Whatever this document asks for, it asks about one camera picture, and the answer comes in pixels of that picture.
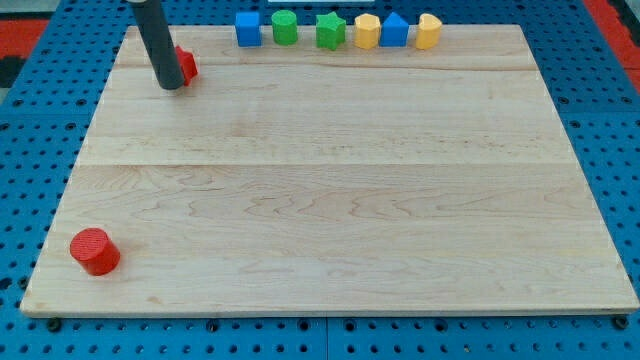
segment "yellow block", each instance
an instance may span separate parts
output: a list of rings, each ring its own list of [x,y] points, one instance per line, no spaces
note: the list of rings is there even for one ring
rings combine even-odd
[[[362,14],[355,21],[355,45],[361,49],[373,49],[380,41],[380,18],[371,14]]]
[[[420,23],[416,34],[416,48],[425,50],[438,44],[442,21],[431,14],[420,15]]]

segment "blue pegboard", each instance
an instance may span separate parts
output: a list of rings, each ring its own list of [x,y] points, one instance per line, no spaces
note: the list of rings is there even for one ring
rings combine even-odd
[[[176,25],[230,25],[264,0],[171,0]],[[337,10],[353,23],[395,11],[410,23],[520,24],[636,291],[640,284],[640,98],[580,1],[377,0],[293,8],[301,24]],[[128,25],[118,0],[63,0],[0,106],[0,357],[640,358],[640,317],[423,319],[64,319],[18,310]]]

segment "black cylinder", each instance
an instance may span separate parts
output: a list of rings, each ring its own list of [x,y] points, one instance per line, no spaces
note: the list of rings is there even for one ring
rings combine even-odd
[[[158,84],[167,90],[181,87],[184,84],[184,76],[178,63],[161,0],[138,0],[129,1],[129,3]]]

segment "wood grain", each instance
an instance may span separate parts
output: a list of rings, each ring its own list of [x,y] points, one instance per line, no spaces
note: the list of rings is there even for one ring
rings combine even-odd
[[[638,308],[518,27],[446,26],[426,52],[330,52],[308,27],[286,48],[265,28],[257,49],[230,27],[172,31],[201,75],[159,89],[127,32],[27,315]],[[89,226],[123,254],[104,277],[68,254]]]

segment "blue cube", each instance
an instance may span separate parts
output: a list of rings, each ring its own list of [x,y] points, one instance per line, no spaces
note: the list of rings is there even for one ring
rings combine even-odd
[[[400,15],[392,12],[382,24],[380,46],[407,46],[409,24]]]
[[[260,13],[236,13],[236,36],[238,38],[238,46],[262,46],[262,34],[260,33]]]

